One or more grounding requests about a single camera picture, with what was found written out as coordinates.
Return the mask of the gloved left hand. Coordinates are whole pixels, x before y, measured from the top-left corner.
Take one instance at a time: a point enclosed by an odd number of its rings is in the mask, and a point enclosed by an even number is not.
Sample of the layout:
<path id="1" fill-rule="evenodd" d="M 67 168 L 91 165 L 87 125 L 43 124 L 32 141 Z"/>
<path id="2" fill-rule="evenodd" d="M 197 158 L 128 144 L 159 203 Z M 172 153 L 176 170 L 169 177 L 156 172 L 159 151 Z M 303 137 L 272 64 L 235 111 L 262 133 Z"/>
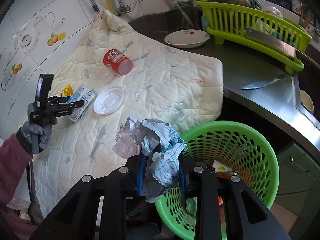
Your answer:
<path id="1" fill-rule="evenodd" d="M 49 123 L 41 127 L 38 124 L 26 121 L 22 127 L 16 133 L 16 137 L 20 142 L 20 145 L 27 153 L 31 153 L 32 150 L 32 135 L 39 135 L 39 152 L 42 152 L 50 142 L 53 126 L 57 124 L 57 118 L 50 119 Z"/>

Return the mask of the pink forearm sleeve left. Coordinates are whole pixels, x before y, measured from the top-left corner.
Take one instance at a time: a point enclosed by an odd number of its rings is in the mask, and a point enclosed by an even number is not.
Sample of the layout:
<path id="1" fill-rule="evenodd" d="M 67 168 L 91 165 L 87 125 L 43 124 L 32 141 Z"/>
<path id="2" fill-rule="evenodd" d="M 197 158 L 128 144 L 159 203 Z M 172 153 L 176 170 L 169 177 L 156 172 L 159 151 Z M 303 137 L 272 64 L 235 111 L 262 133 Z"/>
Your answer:
<path id="1" fill-rule="evenodd" d="M 1 205 L 11 202 L 23 172 L 31 160 L 31 143 L 20 131 L 1 146 Z"/>

